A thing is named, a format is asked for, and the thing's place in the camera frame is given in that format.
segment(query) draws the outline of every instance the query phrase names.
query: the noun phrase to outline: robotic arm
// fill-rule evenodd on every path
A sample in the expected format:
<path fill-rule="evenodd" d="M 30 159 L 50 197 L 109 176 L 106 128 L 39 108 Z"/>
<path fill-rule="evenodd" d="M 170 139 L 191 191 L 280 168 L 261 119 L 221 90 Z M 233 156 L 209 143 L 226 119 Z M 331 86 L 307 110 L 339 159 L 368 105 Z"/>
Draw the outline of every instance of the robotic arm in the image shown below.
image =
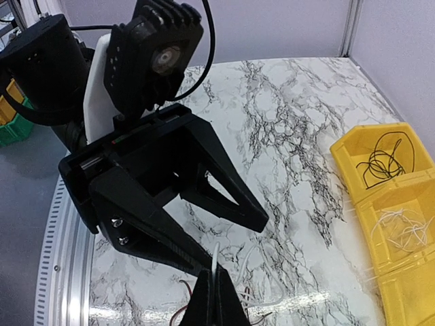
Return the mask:
<path fill-rule="evenodd" d="M 71 152 L 59 170 L 92 233 L 198 277 L 181 325 L 249 325 L 227 271 L 212 272 L 208 252 L 163 209 L 179 195 L 257 232 L 268 221 L 209 122 L 180 104 L 154 111 L 204 80 L 213 55 L 196 85 L 175 97 L 202 35 L 193 7 L 138 0 L 133 19 L 113 25 L 94 54 L 63 15 L 47 16 L 0 53 L 0 93 L 26 119 L 51 126 Z M 10 77 L 34 110 L 6 92 Z M 210 174 L 237 203 L 209 184 Z"/>

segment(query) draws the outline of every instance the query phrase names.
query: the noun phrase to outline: gray floor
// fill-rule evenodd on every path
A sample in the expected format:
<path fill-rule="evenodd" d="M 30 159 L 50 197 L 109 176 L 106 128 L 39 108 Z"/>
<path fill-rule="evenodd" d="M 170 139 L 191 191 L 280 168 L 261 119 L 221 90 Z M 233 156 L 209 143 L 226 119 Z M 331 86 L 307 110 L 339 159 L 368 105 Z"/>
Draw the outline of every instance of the gray floor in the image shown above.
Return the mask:
<path fill-rule="evenodd" d="M 0 148 L 0 325 L 33 324 L 39 255 L 65 152 L 43 126 Z"/>

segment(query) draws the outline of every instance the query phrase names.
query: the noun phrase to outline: white marble table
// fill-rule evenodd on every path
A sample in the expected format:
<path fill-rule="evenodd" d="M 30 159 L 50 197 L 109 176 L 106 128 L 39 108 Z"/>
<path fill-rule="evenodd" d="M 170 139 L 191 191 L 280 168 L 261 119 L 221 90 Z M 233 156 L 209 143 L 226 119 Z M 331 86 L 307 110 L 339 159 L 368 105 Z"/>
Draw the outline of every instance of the white marble table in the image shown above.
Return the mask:
<path fill-rule="evenodd" d="M 185 88 L 201 70 L 188 72 Z M 270 216 L 261 234 L 218 219 L 179 199 L 168 212 L 237 277 L 252 245 L 243 284 L 259 302 L 260 325 L 384 325 L 368 249 L 329 147 L 358 124 L 398 121 L 375 87 L 346 58 L 259 60 L 214 65 L 184 102 L 210 121 L 237 170 Z M 169 325 L 188 302 L 168 266 L 116 252 L 95 237 L 90 282 L 91 325 Z"/>

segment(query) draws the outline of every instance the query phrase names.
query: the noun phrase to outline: black cable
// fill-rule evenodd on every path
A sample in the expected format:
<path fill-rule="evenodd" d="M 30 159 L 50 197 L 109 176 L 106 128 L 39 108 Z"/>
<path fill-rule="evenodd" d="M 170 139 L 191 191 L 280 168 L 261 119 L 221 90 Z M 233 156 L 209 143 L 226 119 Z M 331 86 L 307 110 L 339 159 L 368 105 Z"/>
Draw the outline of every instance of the black cable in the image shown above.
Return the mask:
<path fill-rule="evenodd" d="M 112 29 L 112 25 L 71 26 L 72 31 L 95 31 L 97 29 Z"/>
<path fill-rule="evenodd" d="M 191 95 L 204 81 L 204 79 L 207 77 L 211 65 L 213 64 L 213 59 L 215 56 L 215 49 L 216 49 L 216 34 L 215 34 L 215 25 L 213 22 L 213 16 L 211 14 L 211 9 L 208 0 L 202 0 L 205 10 L 205 15 L 207 17 L 207 22 L 209 24 L 209 30 L 210 30 L 210 52 L 209 57 L 207 59 L 207 64 L 205 65 L 204 71 L 202 75 L 199 77 L 199 79 L 196 81 L 196 83 L 185 93 L 174 97 L 171 99 L 171 102 L 180 101 L 183 98 Z M 72 26 L 72 31 L 92 31 L 97 29 L 112 29 L 112 26 L 109 25 L 94 25 L 94 26 Z"/>
<path fill-rule="evenodd" d="M 36 13 L 42 15 L 41 8 L 39 7 L 38 0 L 33 0 L 33 5 L 35 5 Z"/>
<path fill-rule="evenodd" d="M 398 177 L 399 175 L 406 174 L 404 167 L 394 157 L 397 149 L 399 148 L 399 145 L 402 142 L 401 138 L 396 141 L 396 144 L 394 145 L 394 148 L 393 148 L 393 151 L 391 152 L 391 154 L 388 154 L 386 151 L 378 149 L 379 143 L 381 142 L 382 138 L 387 136 L 388 134 L 404 134 L 405 137 L 408 139 L 409 143 L 411 144 L 411 148 L 413 150 L 413 167 L 412 167 L 411 172 L 414 172 L 414 169 L 415 169 L 415 148 L 414 148 L 413 142 L 411 141 L 411 139 L 409 138 L 407 133 L 405 133 L 403 131 L 386 132 L 376 142 L 375 149 L 370 154 L 368 161 L 367 162 L 360 162 L 356 166 L 356 168 L 358 169 L 358 167 L 363 165 L 363 164 L 367 165 L 366 170 L 362 174 L 362 178 L 364 180 L 364 183 L 366 184 L 366 189 L 370 189 L 376 185 L 379 185 L 381 183 L 389 181 L 390 179 L 393 179 L 394 177 Z M 379 159 L 379 158 L 382 158 L 385 156 L 388 158 L 387 165 L 385 165 L 385 163 Z M 379 179 L 381 181 L 378 183 L 375 183 L 374 185 L 369 186 L 367 183 L 367 179 L 366 179 L 367 172 L 369 172 L 374 178 Z"/>
<path fill-rule="evenodd" d="M 207 22 L 209 24 L 209 30 L 210 30 L 210 52 L 209 52 L 209 58 L 207 59 L 207 64 L 205 65 L 203 74 L 199 77 L 198 81 L 184 94 L 181 94 L 179 96 L 174 97 L 171 102 L 179 101 L 189 95 L 191 95 L 204 81 L 206 76 L 208 75 L 211 64 L 213 64 L 213 59 L 215 56 L 215 48 L 216 48 L 216 35 L 215 35 L 215 25 L 213 23 L 213 16 L 211 15 L 211 9 L 208 0 L 202 0 L 204 9 L 205 9 L 205 15 L 207 17 Z"/>

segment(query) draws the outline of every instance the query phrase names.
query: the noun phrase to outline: yellow plastic tray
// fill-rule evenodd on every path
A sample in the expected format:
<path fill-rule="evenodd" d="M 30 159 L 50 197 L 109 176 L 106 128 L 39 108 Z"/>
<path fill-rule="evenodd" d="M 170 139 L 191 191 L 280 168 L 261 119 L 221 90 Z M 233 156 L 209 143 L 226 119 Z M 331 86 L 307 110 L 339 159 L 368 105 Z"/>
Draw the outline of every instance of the yellow plastic tray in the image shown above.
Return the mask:
<path fill-rule="evenodd" d="M 7 87 L 7 92 L 19 103 L 24 100 L 23 95 L 16 86 L 14 80 L 12 80 Z M 0 97 L 0 126 L 10 123 L 16 115 L 16 111 L 12 109 L 9 103 L 5 100 L 3 96 Z"/>
<path fill-rule="evenodd" d="M 387 324 L 435 325 L 435 253 L 378 278 Z"/>
<path fill-rule="evenodd" d="M 421 249 L 414 247 L 418 251 L 413 253 L 397 249 L 387 241 L 385 233 L 391 234 L 393 230 L 390 228 L 395 227 L 396 224 L 387 225 L 387 227 L 377 226 L 372 237 L 372 230 L 384 211 L 412 210 L 417 214 L 409 212 L 406 216 L 422 223 L 435 216 L 435 179 L 433 175 L 423 171 L 414 173 L 413 176 L 414 178 L 410 180 L 398 181 L 398 178 L 391 180 L 385 187 L 355 207 L 370 249 L 375 273 L 378 276 L 411 265 L 435 252 L 435 219 L 432 220 L 426 232 L 428 245 L 421 247 Z"/>
<path fill-rule="evenodd" d="M 368 161 L 370 154 L 375 148 L 376 142 L 383 134 L 394 131 L 405 132 L 409 136 L 414 146 L 414 172 L 424 171 L 435 167 L 434 161 L 432 161 L 429 153 L 423 146 L 423 143 L 408 124 L 401 122 L 397 124 L 356 126 L 330 148 L 332 156 L 334 157 L 335 162 L 345 180 L 349 195 L 351 196 L 352 202 L 354 204 L 359 203 L 361 200 L 369 197 L 371 194 L 379 191 L 383 186 L 391 182 L 387 181 L 370 189 L 366 189 L 366 184 L 364 183 L 362 177 L 365 167 L 360 166 L 357 169 L 356 166 L 360 162 Z M 384 137 L 382 140 L 381 149 L 391 153 L 397 139 L 398 137 L 394 135 Z M 412 147 L 409 142 L 401 142 L 396 151 L 395 157 L 397 161 L 399 161 L 404 167 L 406 174 L 394 178 L 395 180 L 402 181 L 412 179 L 414 177 L 411 174 L 413 163 L 412 153 Z M 379 182 L 379 180 L 374 178 L 370 173 L 366 174 L 366 180 L 369 186 Z"/>

